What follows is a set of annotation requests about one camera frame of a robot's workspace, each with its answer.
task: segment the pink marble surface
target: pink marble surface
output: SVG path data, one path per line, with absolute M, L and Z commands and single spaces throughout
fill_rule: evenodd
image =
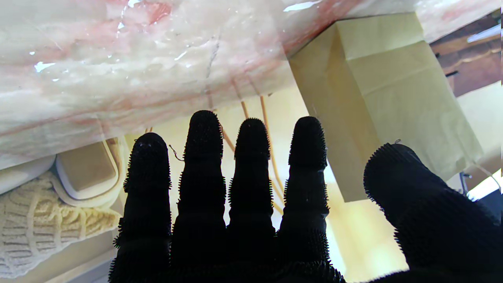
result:
M 416 11 L 437 39 L 495 0 L 5 0 L 0 169 L 293 83 L 343 18 Z

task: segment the paper bag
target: paper bag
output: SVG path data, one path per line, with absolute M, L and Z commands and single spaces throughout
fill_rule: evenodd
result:
M 482 155 L 415 14 L 336 22 L 289 61 L 345 201 L 366 199 L 384 143 L 401 139 L 444 180 Z

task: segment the glove finger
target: glove finger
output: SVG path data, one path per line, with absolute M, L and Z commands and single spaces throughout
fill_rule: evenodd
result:
M 326 146 L 316 118 L 304 117 L 295 124 L 288 163 L 290 177 L 278 231 L 279 254 L 289 261 L 326 261 Z
M 495 221 L 428 170 L 410 148 L 386 144 L 378 149 L 365 168 L 364 186 L 396 227 L 395 237 L 411 268 L 500 268 Z
M 124 183 L 128 197 L 115 240 L 119 251 L 109 282 L 140 280 L 169 266 L 170 186 L 166 144 L 159 135 L 146 133 L 131 153 Z
M 225 180 L 220 169 L 222 133 L 217 116 L 198 111 L 190 121 L 178 216 L 173 227 L 172 264 L 220 264 L 226 259 Z
M 264 124 L 247 119 L 241 125 L 234 154 L 236 167 L 229 189 L 227 227 L 232 261 L 264 261 L 271 256 L 275 229 L 269 180 L 269 141 Z

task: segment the white cable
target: white cable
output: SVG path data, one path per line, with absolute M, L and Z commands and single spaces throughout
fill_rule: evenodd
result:
M 482 172 L 484 172 L 488 177 L 491 177 L 495 182 L 496 185 L 498 185 L 498 190 L 501 192 L 501 185 L 499 182 L 496 180 L 496 178 L 491 174 L 491 172 L 487 171 L 484 167 L 480 166 L 478 163 L 475 163 L 475 166 L 480 169 Z

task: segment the hand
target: hand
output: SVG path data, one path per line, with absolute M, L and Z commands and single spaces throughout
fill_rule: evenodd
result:
M 171 233 L 166 144 L 155 133 L 136 141 L 124 185 L 128 198 L 110 282 L 276 282 L 296 278 L 343 282 L 328 259 L 326 148 L 318 120 L 304 117 L 295 126 L 286 204 L 277 233 L 271 223 L 270 153 L 264 124 L 247 119 L 239 130 L 228 227 L 223 220 L 222 153 L 216 115 L 195 113 L 185 147 L 179 215 Z
M 136 141 L 110 282 L 345 282 L 328 258 L 327 163 L 320 123 L 304 117 L 295 126 L 277 233 L 271 224 L 269 143 L 262 122 L 248 119 L 241 125 L 227 227 L 222 152 L 216 115 L 195 113 L 184 154 L 179 215 L 171 233 L 166 144 L 155 133 Z M 498 239 L 499 227 L 477 204 L 431 173 L 411 149 L 380 148 L 366 167 L 364 184 L 397 228 L 397 241 L 410 265 L 409 271 L 375 282 L 472 282 L 490 280 L 500 270 L 484 262 L 497 262 L 501 255 L 496 243 L 487 243 Z

